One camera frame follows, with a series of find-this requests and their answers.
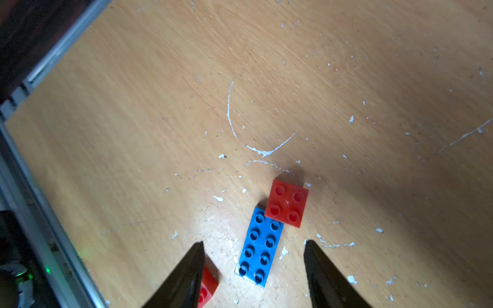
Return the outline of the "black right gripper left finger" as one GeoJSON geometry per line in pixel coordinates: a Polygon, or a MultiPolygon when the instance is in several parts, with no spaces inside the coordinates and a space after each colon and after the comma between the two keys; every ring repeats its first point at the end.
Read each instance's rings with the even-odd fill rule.
{"type": "Polygon", "coordinates": [[[143,307],[198,307],[204,265],[204,243],[196,242],[143,307]]]}

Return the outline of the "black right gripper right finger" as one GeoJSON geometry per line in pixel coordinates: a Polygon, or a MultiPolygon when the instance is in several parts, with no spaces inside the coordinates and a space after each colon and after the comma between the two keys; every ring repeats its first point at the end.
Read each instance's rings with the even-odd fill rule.
{"type": "Polygon", "coordinates": [[[313,307],[370,306],[313,240],[306,242],[304,264],[313,307]]]}

